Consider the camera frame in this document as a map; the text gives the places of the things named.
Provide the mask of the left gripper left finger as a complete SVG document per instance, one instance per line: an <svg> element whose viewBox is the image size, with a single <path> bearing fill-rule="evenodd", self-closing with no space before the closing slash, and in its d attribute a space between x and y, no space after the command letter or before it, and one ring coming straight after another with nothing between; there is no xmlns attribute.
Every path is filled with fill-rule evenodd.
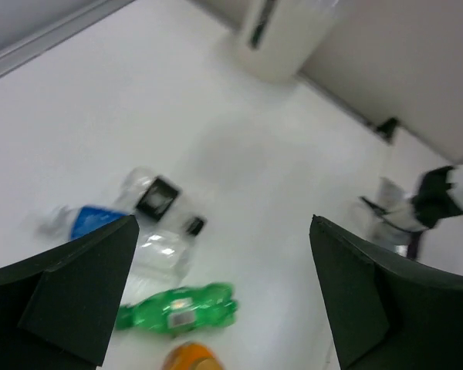
<svg viewBox="0 0 463 370"><path fill-rule="evenodd" d="M138 233L121 217L0 268L0 369L101 366Z"/></svg>

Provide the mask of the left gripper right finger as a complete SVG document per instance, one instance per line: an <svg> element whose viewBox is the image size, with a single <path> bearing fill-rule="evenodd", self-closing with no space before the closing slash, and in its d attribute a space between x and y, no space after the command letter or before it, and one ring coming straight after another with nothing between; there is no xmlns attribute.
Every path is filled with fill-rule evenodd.
<svg viewBox="0 0 463 370"><path fill-rule="evenodd" d="M463 369L463 276L313 216L309 240L342 369Z"/></svg>

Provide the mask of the blue-label plastic bottle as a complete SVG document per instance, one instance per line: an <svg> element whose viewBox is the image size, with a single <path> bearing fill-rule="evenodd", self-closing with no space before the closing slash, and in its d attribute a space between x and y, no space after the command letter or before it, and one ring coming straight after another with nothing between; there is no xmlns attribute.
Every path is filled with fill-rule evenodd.
<svg viewBox="0 0 463 370"><path fill-rule="evenodd" d="M73 241L125 215L94 205L63 206L40 217L37 230L52 239ZM132 273L154 281L180 284L190 270L194 242L182 232L161 227L140 213L135 214L135 219L139 231Z"/></svg>

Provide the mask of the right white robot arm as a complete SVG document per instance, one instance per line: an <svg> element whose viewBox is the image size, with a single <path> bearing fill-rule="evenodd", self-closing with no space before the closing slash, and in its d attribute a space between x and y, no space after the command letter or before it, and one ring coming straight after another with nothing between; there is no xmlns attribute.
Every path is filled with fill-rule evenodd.
<svg viewBox="0 0 463 370"><path fill-rule="evenodd" d="M415 193L401 198L390 207L360 200L379 219L375 230L385 247L397 251L406 247L405 257L416 261L423 235L440 221L463 216L463 164L443 166L423 173Z"/></svg>

